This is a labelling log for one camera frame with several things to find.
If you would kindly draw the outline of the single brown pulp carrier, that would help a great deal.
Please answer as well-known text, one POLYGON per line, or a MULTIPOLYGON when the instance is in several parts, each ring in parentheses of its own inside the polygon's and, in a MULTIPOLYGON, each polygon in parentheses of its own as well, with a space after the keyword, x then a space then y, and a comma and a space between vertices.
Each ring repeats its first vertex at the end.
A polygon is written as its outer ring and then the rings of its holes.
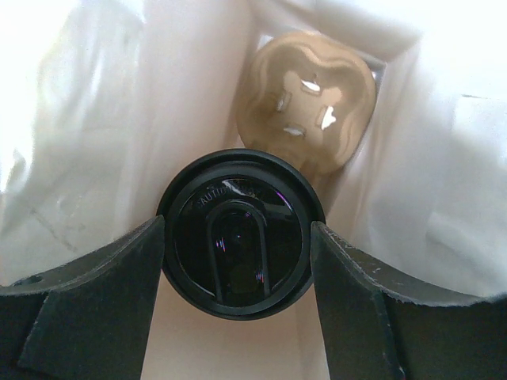
POLYGON ((372 71, 356 52, 291 32, 254 56, 238 91, 236 125, 245 147, 282 158, 317 185, 356 152, 375 102, 372 71))

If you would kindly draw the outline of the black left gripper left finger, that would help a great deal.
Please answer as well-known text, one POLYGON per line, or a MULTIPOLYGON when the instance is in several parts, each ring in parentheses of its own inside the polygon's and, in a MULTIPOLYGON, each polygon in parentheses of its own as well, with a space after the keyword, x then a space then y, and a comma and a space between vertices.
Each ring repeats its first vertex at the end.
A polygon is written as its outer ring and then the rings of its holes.
POLYGON ((138 379, 164 253, 152 218, 113 243, 1 289, 3 379, 138 379))

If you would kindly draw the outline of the black plastic cup lid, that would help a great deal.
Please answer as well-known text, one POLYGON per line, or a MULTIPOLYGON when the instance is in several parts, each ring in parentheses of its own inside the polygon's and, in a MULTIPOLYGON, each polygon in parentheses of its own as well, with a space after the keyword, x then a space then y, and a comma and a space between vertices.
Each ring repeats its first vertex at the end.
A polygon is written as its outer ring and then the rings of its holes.
POLYGON ((312 284, 311 224, 325 220, 324 210, 280 158, 244 148, 207 154, 176 175, 157 212, 165 221, 162 270, 207 314, 262 319, 312 284))

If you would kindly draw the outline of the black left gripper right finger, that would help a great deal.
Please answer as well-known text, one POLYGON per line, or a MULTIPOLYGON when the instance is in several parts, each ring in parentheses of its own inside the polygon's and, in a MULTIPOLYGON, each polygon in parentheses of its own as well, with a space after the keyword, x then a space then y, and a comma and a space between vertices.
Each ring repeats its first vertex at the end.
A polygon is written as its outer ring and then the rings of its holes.
POLYGON ((407 275, 311 227, 314 292, 332 379, 503 379, 506 297, 407 275))

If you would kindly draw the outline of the brown paper takeout bag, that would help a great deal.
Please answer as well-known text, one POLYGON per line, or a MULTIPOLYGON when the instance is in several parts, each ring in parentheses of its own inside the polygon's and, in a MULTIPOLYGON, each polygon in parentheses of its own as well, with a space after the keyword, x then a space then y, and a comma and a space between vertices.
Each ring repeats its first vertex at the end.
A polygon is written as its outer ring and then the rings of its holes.
MULTIPOLYGON (((353 156, 304 177, 321 223, 416 279, 506 297, 503 1, 2 2, 1 289, 161 216, 195 160, 250 149, 238 91, 291 32, 351 48, 376 86, 353 156)), ((161 268, 138 379, 332 379, 312 279, 279 313, 236 321, 161 268)))

